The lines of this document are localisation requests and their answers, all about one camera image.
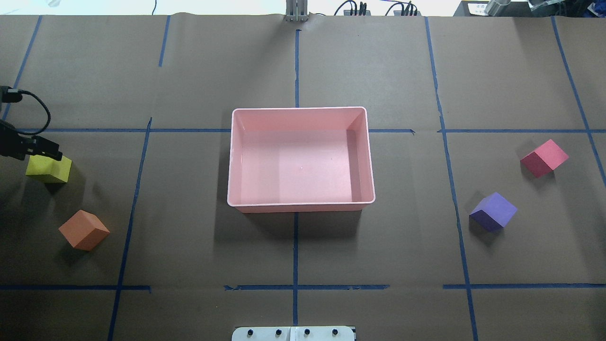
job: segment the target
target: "pink cube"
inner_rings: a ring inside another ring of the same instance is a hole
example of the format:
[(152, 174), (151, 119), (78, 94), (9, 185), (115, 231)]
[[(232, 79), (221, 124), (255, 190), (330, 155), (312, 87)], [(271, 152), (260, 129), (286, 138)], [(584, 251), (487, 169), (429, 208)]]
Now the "pink cube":
[(72, 247), (85, 251), (91, 251), (110, 233), (96, 215), (82, 210), (61, 225), (59, 231)]
[(553, 141), (549, 140), (526, 155), (521, 163), (537, 178), (553, 172), (568, 159), (568, 155)]
[(366, 109), (236, 109), (227, 202), (244, 213), (357, 211), (374, 202)]

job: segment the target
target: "red block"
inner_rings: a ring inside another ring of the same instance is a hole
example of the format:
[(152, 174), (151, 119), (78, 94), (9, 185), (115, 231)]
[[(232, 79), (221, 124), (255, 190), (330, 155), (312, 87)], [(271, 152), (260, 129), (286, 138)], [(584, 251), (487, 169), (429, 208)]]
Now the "red block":
[(96, 215), (82, 210), (61, 225), (59, 231), (72, 247), (85, 251), (91, 251), (110, 233)]
[(553, 172), (568, 159), (568, 155), (553, 141), (549, 140), (526, 155), (521, 163), (537, 178)]

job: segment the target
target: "gray table surface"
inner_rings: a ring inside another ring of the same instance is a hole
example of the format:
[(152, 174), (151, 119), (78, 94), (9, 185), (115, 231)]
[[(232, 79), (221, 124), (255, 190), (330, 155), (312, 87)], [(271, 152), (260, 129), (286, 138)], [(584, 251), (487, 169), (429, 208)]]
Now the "gray table surface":
[[(605, 29), (0, 16), (0, 84), (48, 104), (42, 135), (73, 160), (62, 186), (0, 160), (0, 339), (229, 340), (272, 325), (350, 325), (358, 340), (606, 339)], [(367, 108), (375, 203), (227, 205), (232, 110), (294, 106)], [(2, 116), (44, 121), (30, 98)], [(550, 138), (570, 159), (535, 179), (519, 159)], [(498, 234), (468, 219), (493, 192), (519, 209)], [(91, 252), (57, 231), (78, 209), (111, 231)]]

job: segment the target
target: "white floor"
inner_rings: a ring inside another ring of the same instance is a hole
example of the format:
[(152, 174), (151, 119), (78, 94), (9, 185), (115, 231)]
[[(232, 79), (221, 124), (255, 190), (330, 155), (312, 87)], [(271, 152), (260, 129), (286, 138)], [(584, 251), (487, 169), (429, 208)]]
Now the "white floor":
[[(332, 15), (342, 0), (309, 0), (312, 13)], [(368, 0), (372, 15), (385, 15), (392, 3)], [(452, 16), (460, 0), (414, 0), (425, 16)], [(2, 0), (0, 14), (12, 15), (149, 15), (154, 0)], [(284, 0), (158, 0), (155, 14), (264, 15), (285, 12)]]

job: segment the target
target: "block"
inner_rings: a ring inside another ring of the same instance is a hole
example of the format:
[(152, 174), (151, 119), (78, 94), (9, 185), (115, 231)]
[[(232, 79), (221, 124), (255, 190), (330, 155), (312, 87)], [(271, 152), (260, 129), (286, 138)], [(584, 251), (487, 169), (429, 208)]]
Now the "block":
[(42, 155), (32, 155), (25, 175), (43, 183), (66, 183), (71, 168), (72, 161), (65, 156), (61, 161), (56, 161)]
[(96, 215), (83, 210), (77, 211), (59, 231), (72, 247), (85, 251), (91, 251), (110, 233)]
[(549, 140), (526, 155), (521, 163), (536, 177), (553, 172), (568, 159), (568, 155), (553, 141)]
[(469, 215), (486, 231), (497, 231), (505, 227), (518, 209), (497, 192), (485, 197)]

